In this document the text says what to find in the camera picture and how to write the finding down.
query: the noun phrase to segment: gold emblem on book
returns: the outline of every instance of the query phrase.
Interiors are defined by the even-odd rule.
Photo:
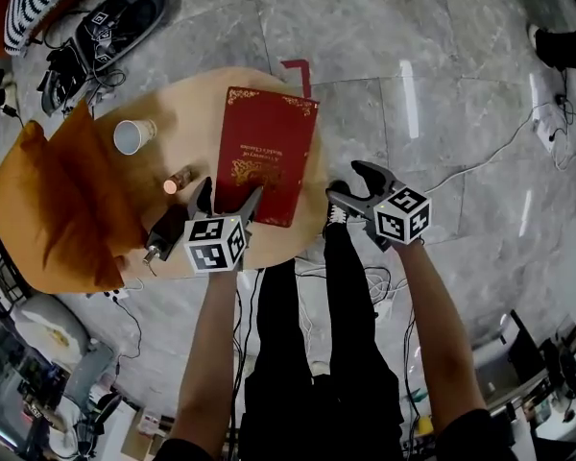
[[[279,183],[281,173],[273,166],[254,160],[237,159],[232,162],[230,175],[235,178],[235,184],[241,186],[246,182],[256,182],[274,187]]]
[[[309,101],[305,101],[300,99],[299,97],[289,97],[289,96],[281,96],[284,98],[290,106],[296,106],[303,112],[303,116],[309,116],[311,114],[312,107],[314,109],[318,108],[318,105],[315,103],[311,103]]]
[[[234,89],[228,91],[228,103],[232,106],[237,99],[250,99],[259,94],[255,90]]]

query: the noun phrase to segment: book cover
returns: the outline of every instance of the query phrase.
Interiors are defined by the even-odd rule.
[[[318,116],[318,103],[230,87],[224,111],[216,213],[238,210],[263,185],[256,222],[290,227]]]

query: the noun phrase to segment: human arm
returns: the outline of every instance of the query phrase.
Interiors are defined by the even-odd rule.
[[[171,439],[188,441],[217,458],[232,402],[232,327],[237,273],[212,273],[180,388]]]
[[[412,295],[433,425],[440,434],[462,415],[486,404],[467,333],[426,250],[419,241],[396,250]]]

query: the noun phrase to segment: person's left arm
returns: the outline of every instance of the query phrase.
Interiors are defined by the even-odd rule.
[[[212,273],[196,324],[170,439],[219,457],[232,404],[234,301],[237,272]]]

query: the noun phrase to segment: round wooden table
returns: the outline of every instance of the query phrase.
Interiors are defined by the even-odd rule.
[[[206,176],[211,176],[215,185],[224,104],[231,85],[294,95],[293,90],[271,75],[249,68],[221,68],[151,92],[96,120],[109,160],[146,230],[168,206],[187,203],[194,188]],[[133,156],[123,156],[113,145],[113,130],[125,119],[151,119],[158,129],[156,138]],[[197,179],[177,195],[167,195],[162,184],[186,164],[194,167]],[[320,137],[315,132],[292,226],[251,224],[252,239],[244,261],[246,269],[278,265],[314,241],[324,226],[327,186],[326,162]],[[127,268],[122,272],[125,279],[154,277],[142,262],[145,254],[141,249],[126,256]],[[155,259],[152,268],[160,279],[195,275],[181,243],[166,261]]]

